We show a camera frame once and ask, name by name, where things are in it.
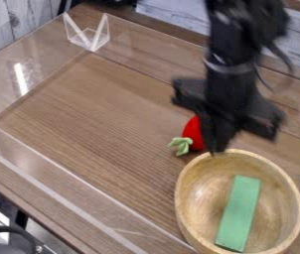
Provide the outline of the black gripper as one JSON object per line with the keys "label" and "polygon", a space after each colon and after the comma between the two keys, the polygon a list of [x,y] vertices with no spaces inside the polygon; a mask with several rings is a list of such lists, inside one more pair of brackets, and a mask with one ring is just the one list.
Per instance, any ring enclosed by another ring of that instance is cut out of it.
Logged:
{"label": "black gripper", "polygon": [[[275,139],[286,115],[258,91],[253,92],[238,111],[230,112],[206,100],[203,79],[175,78],[171,84],[172,103],[199,116],[203,143],[211,155],[224,151],[239,130],[263,139]],[[211,116],[218,117],[216,124]]]}

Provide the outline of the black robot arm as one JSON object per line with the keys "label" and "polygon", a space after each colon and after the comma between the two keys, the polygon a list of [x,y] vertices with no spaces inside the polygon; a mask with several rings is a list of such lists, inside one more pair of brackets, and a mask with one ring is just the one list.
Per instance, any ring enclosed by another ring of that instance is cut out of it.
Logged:
{"label": "black robot arm", "polygon": [[194,112],[182,134],[168,143],[179,156],[192,150],[223,152],[242,131],[271,141],[285,122],[285,113],[257,88],[263,83],[257,68],[261,51],[270,49],[290,62],[275,46],[289,23],[282,0],[204,0],[204,8],[210,19],[206,77],[172,80],[171,101]]}

